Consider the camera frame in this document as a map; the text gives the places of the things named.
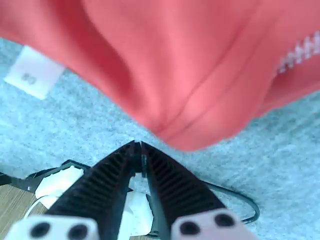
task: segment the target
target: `zipper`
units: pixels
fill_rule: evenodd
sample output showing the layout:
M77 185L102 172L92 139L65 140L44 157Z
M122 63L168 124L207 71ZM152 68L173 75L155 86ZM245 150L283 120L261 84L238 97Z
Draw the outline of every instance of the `zipper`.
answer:
M307 36L302 42L298 42L294 49L281 59L277 73L283 74L315 55L320 55L320 31L316 31L312 36Z

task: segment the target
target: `light blue carpet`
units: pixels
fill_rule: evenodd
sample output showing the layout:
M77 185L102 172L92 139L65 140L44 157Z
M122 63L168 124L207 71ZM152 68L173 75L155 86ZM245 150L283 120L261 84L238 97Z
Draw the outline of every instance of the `light blue carpet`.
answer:
M72 159L93 165L131 140L169 154L200 179L253 198L262 240L320 239L320 92L253 120L233 139L176 151L66 71L45 100L3 81L21 46L0 39L0 172L23 178ZM146 191L140 177L131 187ZM221 195L240 216L250 208Z

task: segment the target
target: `red garment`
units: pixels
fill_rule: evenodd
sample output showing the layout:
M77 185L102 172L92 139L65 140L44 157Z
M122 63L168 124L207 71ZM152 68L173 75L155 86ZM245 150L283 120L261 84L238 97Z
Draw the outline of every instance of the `red garment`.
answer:
M319 0L1 0L0 36L69 67L169 145L196 150L320 89Z

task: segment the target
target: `white paper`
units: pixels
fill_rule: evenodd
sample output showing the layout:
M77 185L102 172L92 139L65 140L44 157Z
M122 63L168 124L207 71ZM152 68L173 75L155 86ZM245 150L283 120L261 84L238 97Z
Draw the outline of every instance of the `white paper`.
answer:
M63 65L24 46L4 81L43 100L64 70Z

